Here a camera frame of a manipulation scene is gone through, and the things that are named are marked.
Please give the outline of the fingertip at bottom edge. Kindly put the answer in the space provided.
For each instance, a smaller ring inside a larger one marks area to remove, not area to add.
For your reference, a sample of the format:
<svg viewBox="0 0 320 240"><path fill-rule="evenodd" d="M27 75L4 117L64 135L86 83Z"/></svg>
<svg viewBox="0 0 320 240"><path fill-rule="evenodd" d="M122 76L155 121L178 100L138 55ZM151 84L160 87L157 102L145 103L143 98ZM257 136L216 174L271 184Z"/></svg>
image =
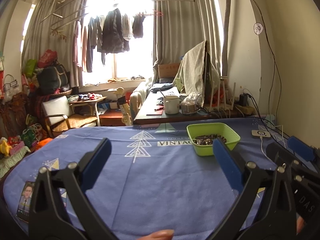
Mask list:
<svg viewBox="0 0 320 240"><path fill-rule="evenodd" d="M141 237L141 240L172 240L175 231L172 229L153 232L147 236Z"/></svg>

